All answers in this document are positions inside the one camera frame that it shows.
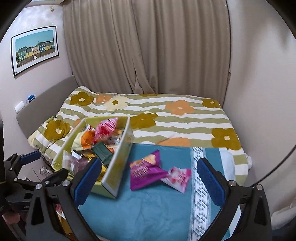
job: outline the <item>framed picture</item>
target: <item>framed picture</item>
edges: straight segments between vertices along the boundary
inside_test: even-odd
[[[11,38],[13,75],[59,55],[57,26],[37,28]]]

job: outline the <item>curtain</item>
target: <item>curtain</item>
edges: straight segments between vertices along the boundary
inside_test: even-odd
[[[226,0],[132,0],[148,82],[155,93],[222,105],[230,64]]]
[[[230,63],[226,0],[68,0],[64,32],[73,73],[93,91],[224,102]]]
[[[65,1],[63,20],[78,84],[94,92],[154,93],[146,78],[130,0]]]

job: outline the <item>green box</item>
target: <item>green box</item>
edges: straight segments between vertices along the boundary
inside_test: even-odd
[[[71,153],[71,147],[74,142],[76,135],[81,131],[83,127],[86,127],[88,124],[93,128],[96,128],[97,125],[106,119],[118,117],[117,128],[124,128],[122,138],[119,142],[119,147],[115,151],[110,164],[107,168],[107,171],[102,179],[102,182],[96,181],[92,192],[110,197],[115,199],[118,194],[118,189],[120,186],[121,178],[123,171],[126,167],[126,162],[133,144],[133,130],[130,125],[130,118],[127,116],[95,116],[84,118],[72,131],[69,138],[63,144],[61,150],[58,152],[56,157],[52,162],[52,167],[55,171],[58,171],[62,168],[62,159],[63,159],[63,150]]]

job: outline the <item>metal bolt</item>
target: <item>metal bolt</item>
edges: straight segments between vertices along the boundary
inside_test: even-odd
[[[42,188],[42,184],[41,183],[38,183],[37,185],[36,185],[36,189],[41,189]]]
[[[63,185],[64,187],[67,187],[67,186],[70,185],[70,181],[69,181],[69,180],[65,180],[65,181],[63,181],[62,185]]]
[[[230,180],[230,181],[229,181],[229,185],[230,185],[231,187],[235,187],[235,186],[237,185],[237,183],[236,183],[235,181],[233,181],[233,180]]]
[[[262,189],[263,189],[263,186],[262,186],[261,184],[257,184],[257,185],[256,185],[256,188],[257,188],[258,190],[262,190]]]

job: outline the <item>blue sky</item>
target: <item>blue sky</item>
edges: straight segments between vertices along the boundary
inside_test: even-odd
[[[53,30],[47,30],[47,31],[24,36],[15,41],[15,51],[18,51],[20,48],[25,46],[34,47],[36,44],[38,44],[38,41],[39,42],[50,41],[50,40],[53,40],[53,38],[54,38]]]

